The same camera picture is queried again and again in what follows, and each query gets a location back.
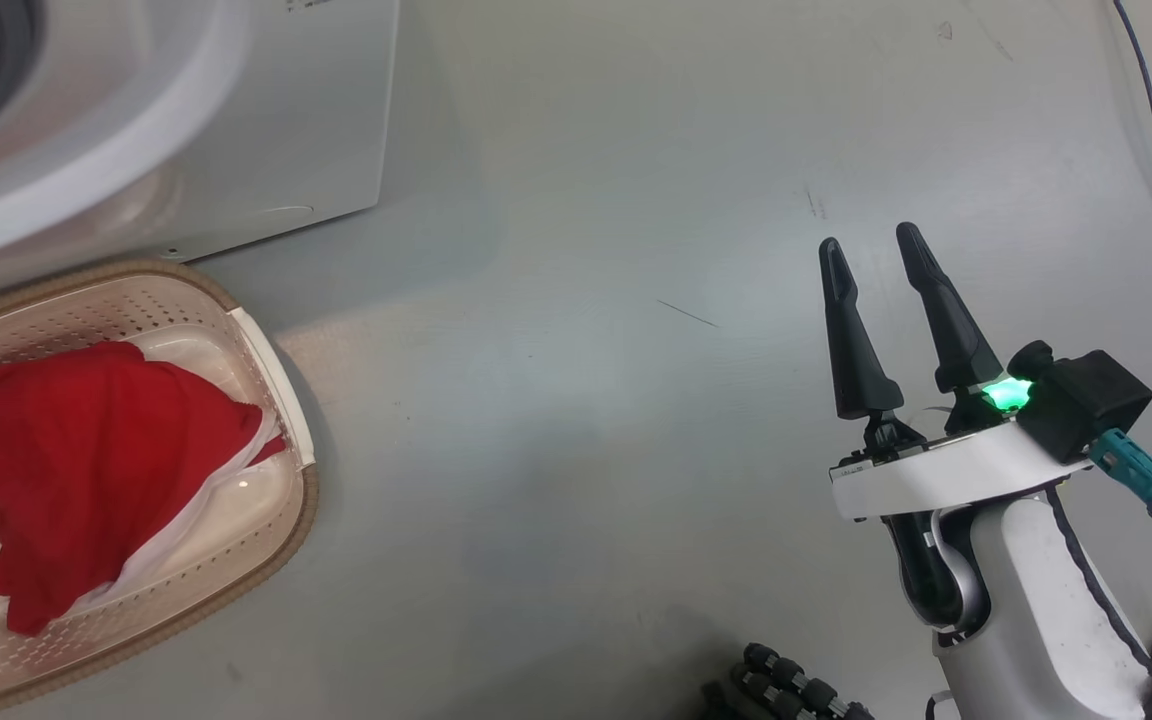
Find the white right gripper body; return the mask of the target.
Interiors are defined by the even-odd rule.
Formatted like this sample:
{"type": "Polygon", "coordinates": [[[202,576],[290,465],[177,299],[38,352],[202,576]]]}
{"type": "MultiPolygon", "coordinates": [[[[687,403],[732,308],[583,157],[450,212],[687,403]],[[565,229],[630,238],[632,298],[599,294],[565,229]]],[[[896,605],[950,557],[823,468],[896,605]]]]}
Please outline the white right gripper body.
{"type": "Polygon", "coordinates": [[[887,518],[1024,495],[1092,467],[1087,457],[1051,458],[1020,429],[1016,414],[1026,402],[1020,395],[1024,381],[1002,379],[970,388],[960,404],[970,418],[990,420],[990,427],[940,439],[916,433],[890,409],[861,404],[855,386],[851,378],[835,382],[838,415],[867,420],[864,447],[829,470],[842,518],[887,518]]]}

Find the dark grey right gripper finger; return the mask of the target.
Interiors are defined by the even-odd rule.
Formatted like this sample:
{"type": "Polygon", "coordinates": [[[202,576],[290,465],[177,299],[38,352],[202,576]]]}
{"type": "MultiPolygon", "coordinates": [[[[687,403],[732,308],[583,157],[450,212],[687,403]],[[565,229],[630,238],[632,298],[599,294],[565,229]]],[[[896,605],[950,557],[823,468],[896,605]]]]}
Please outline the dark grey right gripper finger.
{"type": "Polygon", "coordinates": [[[896,238],[905,278],[918,291],[927,318],[938,359],[938,389],[947,393],[995,382],[1005,369],[920,229],[911,222],[897,223],[896,238]]]}
{"type": "Polygon", "coordinates": [[[838,418],[856,420],[904,406],[899,382],[884,373],[858,309],[858,286],[836,238],[818,249],[829,365],[838,418]]]}

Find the red garment with white stripes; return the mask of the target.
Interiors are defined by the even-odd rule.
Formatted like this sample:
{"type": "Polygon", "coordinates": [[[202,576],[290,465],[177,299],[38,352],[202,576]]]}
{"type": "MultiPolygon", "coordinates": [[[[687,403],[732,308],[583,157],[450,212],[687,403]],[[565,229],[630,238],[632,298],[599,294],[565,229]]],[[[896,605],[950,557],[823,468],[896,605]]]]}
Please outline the red garment with white stripes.
{"type": "Polygon", "coordinates": [[[0,366],[0,597],[41,634],[154,570],[221,484],[285,450],[278,420],[136,344],[0,366]]]}

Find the cream perforated laundry basket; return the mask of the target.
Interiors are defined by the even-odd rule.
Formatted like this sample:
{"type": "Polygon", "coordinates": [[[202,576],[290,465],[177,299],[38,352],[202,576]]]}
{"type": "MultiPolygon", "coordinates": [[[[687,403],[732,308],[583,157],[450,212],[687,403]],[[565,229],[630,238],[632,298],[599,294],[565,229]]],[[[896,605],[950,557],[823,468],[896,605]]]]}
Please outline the cream perforated laundry basket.
{"type": "Polygon", "coordinates": [[[276,573],[303,541],[319,488],[305,415],[268,338],[212,279],[118,262],[0,293],[0,365],[127,341],[260,406],[285,450],[211,488],[172,553],[124,588],[26,637],[0,598],[0,710],[78,682],[200,623],[276,573]]]}

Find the white front-load washing machine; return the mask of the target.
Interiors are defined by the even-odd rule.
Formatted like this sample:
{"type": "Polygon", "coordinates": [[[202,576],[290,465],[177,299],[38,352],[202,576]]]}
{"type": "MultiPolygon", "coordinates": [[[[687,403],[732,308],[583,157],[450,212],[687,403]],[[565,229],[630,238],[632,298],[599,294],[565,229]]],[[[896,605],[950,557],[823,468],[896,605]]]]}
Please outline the white front-load washing machine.
{"type": "Polygon", "coordinates": [[[0,290],[374,209],[401,0],[0,0],[0,290]]]}

